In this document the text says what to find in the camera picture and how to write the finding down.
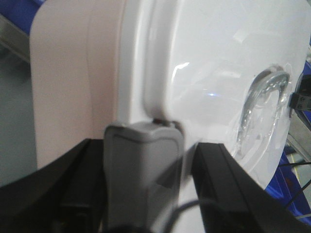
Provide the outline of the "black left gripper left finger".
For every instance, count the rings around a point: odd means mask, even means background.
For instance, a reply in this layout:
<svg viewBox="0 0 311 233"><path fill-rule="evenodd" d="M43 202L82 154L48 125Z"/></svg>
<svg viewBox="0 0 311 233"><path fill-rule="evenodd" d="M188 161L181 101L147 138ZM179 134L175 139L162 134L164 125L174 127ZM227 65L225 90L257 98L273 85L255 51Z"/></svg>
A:
<svg viewBox="0 0 311 233"><path fill-rule="evenodd" d="M85 139L40 170L0 189L3 233L96 233L106 188L103 141Z"/></svg>

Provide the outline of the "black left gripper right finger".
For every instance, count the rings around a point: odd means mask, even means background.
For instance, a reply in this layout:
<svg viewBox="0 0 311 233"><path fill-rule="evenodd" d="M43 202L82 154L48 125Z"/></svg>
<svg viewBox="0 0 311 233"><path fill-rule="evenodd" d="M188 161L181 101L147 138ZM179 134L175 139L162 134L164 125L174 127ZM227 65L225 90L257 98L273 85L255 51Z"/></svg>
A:
<svg viewBox="0 0 311 233"><path fill-rule="evenodd" d="M193 179L207 233L309 233L266 193L222 144L199 143L193 159Z"/></svg>

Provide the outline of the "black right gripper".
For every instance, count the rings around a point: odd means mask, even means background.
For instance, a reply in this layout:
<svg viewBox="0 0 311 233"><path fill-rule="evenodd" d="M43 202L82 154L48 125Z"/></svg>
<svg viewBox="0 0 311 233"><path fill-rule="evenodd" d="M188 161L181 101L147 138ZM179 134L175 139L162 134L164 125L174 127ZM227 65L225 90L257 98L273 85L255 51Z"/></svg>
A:
<svg viewBox="0 0 311 233"><path fill-rule="evenodd" d="M289 107L299 111L311 111L311 75L302 74L295 91L291 94Z"/></svg>

